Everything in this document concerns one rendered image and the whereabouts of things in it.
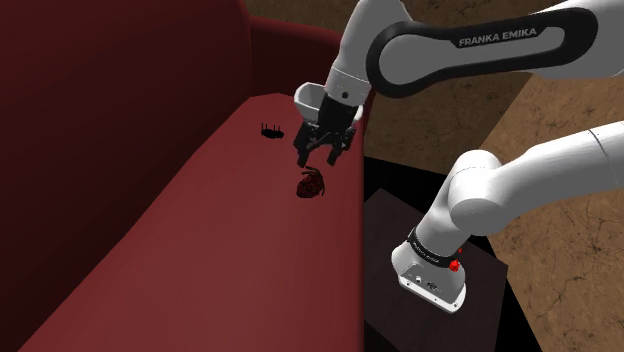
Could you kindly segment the dark robot stand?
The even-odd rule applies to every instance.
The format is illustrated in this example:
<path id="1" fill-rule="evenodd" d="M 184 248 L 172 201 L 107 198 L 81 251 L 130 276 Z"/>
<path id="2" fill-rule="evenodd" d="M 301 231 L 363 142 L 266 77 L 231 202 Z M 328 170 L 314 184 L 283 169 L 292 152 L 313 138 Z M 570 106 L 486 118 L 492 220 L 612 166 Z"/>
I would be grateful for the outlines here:
<path id="1" fill-rule="evenodd" d="M 422 214 L 383 189 L 364 203 L 364 318 L 400 352 L 495 352 L 508 266 L 470 242 L 463 306 L 449 314 L 399 284 L 391 252 Z"/>

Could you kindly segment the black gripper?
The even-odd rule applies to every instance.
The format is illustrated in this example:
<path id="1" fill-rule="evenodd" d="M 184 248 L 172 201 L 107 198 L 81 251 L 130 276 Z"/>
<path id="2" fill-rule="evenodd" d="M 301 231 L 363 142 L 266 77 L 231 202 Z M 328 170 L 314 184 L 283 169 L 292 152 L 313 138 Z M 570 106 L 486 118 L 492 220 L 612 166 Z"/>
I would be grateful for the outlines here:
<path id="1" fill-rule="evenodd" d="M 354 123 L 361 117 L 361 110 L 361 106 L 344 105 L 328 94 L 317 100 L 302 100 L 304 122 L 293 141 L 297 165 L 305 167 L 312 150 L 321 144 L 331 144 L 327 163 L 334 166 L 342 152 L 351 147 L 356 132 Z"/>

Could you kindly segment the dark red crumpled object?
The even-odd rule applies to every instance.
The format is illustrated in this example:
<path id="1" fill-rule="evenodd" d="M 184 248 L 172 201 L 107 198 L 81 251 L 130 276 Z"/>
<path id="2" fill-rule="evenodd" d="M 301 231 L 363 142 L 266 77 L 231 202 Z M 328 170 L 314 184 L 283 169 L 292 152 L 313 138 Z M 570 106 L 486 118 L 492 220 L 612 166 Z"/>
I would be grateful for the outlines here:
<path id="1" fill-rule="evenodd" d="M 299 181 L 296 188 L 296 195 L 299 198 L 309 199 L 318 195 L 324 195 L 324 178 L 317 168 L 306 166 L 302 175 L 305 175 L 305 178 Z"/>

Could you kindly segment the dark red sofa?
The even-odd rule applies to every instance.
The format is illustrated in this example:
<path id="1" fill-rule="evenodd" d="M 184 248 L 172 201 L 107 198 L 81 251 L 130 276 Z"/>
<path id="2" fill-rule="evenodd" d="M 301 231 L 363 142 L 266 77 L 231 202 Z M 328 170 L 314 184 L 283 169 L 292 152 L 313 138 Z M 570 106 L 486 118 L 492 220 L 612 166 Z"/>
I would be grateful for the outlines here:
<path id="1" fill-rule="evenodd" d="M 339 42 L 243 0 L 0 0 L 0 352 L 363 352 L 362 138 L 296 195 L 293 95 Z"/>

